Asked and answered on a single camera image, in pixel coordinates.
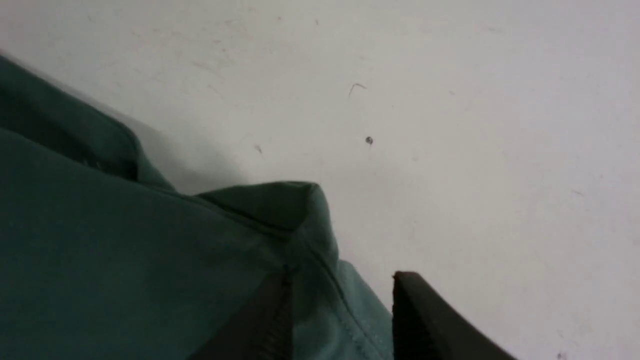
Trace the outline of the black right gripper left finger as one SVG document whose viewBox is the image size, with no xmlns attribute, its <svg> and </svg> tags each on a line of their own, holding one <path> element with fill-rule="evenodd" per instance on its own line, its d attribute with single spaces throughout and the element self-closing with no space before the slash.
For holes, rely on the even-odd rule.
<svg viewBox="0 0 640 360">
<path fill-rule="evenodd" d="M 270 273 L 190 360 L 292 360 L 293 285 L 290 268 Z"/>
</svg>

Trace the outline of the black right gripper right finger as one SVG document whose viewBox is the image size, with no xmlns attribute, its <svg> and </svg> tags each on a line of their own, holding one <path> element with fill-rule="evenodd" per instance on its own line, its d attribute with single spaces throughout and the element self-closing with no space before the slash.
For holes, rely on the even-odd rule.
<svg viewBox="0 0 640 360">
<path fill-rule="evenodd" d="M 396 360 L 512 360 L 413 271 L 393 276 L 392 337 Z"/>
</svg>

